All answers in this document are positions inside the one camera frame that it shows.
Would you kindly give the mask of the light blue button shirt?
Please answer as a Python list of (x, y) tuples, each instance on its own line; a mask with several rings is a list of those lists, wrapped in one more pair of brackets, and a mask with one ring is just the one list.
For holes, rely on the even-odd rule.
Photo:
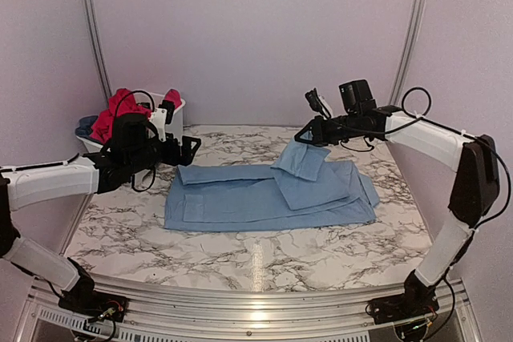
[(291, 140), (271, 165), (179, 167), (165, 203), (168, 230), (284, 231), (373, 222), (380, 199), (350, 160)]

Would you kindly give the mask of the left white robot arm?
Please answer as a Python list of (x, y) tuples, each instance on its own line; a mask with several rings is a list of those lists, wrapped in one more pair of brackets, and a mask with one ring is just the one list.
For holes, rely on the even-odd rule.
[(165, 131), (166, 120), (125, 114), (113, 122), (112, 134), (100, 151), (72, 159), (1, 170), (1, 257), (64, 292), (85, 314), (101, 307), (101, 296), (86, 274), (69, 259), (20, 234), (11, 214), (36, 203), (74, 195), (103, 194), (134, 183), (142, 171), (159, 164), (188, 166), (200, 139), (177, 139)]

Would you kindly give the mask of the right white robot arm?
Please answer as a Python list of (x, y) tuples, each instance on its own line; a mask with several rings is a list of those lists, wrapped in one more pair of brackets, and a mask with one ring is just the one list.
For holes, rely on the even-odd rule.
[(369, 83), (360, 79), (340, 85), (345, 114), (335, 116), (312, 89), (305, 94), (316, 116), (295, 138), (323, 147), (353, 138), (399, 144), (449, 167), (454, 173), (448, 209), (450, 217), (423, 261), (406, 279), (397, 300), (404, 316), (414, 316), (428, 303), (425, 288), (435, 287), (471, 244), (475, 233), (489, 221), (487, 213), (500, 193), (499, 162), (495, 142), (488, 135), (473, 136), (413, 114), (405, 106), (377, 105)]

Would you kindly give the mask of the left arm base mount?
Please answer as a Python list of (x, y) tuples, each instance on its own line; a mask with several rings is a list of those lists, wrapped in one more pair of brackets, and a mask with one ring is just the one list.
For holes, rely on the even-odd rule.
[(92, 322), (108, 319), (121, 323), (125, 316), (128, 298), (105, 292), (93, 291), (81, 300), (73, 299), (70, 295), (59, 300), (59, 307), (88, 316)]

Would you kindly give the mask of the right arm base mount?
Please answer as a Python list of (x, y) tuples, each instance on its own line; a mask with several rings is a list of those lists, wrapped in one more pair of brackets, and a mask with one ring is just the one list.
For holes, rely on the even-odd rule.
[(395, 323), (429, 313), (434, 314), (438, 310), (438, 301), (433, 296), (418, 302), (407, 301), (405, 294), (372, 299), (366, 306), (366, 313), (373, 318), (375, 324)]

